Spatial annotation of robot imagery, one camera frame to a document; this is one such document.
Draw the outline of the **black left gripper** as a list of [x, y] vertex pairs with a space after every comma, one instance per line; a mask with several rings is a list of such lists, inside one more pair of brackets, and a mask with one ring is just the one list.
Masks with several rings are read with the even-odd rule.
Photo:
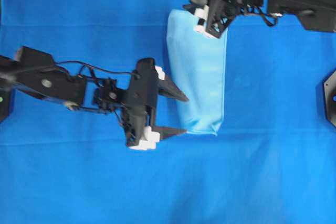
[[156, 106], [159, 95], [188, 102], [185, 93], [169, 76], [159, 78], [153, 58], [136, 63], [127, 89], [117, 87], [117, 81], [105, 79], [94, 91], [93, 104], [104, 112], [120, 109], [120, 124], [128, 148], [140, 151], [154, 150], [166, 138], [182, 135], [186, 129], [155, 126]]

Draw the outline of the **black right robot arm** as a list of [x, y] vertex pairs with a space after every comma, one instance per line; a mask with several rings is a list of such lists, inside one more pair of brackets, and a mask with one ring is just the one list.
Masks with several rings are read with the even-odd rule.
[[335, 0], [190, 0], [183, 8], [198, 18], [195, 31], [211, 38], [221, 38], [238, 16], [259, 16], [274, 27], [289, 14], [305, 30], [335, 32]]

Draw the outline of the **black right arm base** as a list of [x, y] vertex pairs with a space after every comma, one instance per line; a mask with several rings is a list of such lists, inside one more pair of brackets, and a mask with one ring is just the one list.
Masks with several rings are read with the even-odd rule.
[[316, 95], [318, 114], [324, 124], [335, 131], [335, 68], [316, 86]]

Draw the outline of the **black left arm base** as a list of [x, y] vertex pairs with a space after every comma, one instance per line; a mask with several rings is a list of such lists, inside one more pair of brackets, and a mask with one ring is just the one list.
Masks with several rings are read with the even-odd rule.
[[15, 90], [1, 90], [0, 102], [0, 122], [2, 123], [7, 119], [13, 111], [15, 101]]

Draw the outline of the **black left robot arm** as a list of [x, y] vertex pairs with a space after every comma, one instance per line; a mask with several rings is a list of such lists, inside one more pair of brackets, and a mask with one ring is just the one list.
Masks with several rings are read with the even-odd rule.
[[88, 69], [89, 75], [82, 71], [71, 75], [63, 62], [26, 46], [19, 48], [14, 59], [1, 57], [1, 120], [11, 114], [14, 92], [19, 90], [70, 111], [115, 114], [127, 147], [134, 150], [153, 150], [158, 142], [185, 133], [184, 129], [156, 124], [158, 96], [182, 102], [188, 97], [153, 58], [137, 61], [127, 89], [119, 88], [115, 79], [97, 77], [95, 66], [81, 63], [81, 68]]

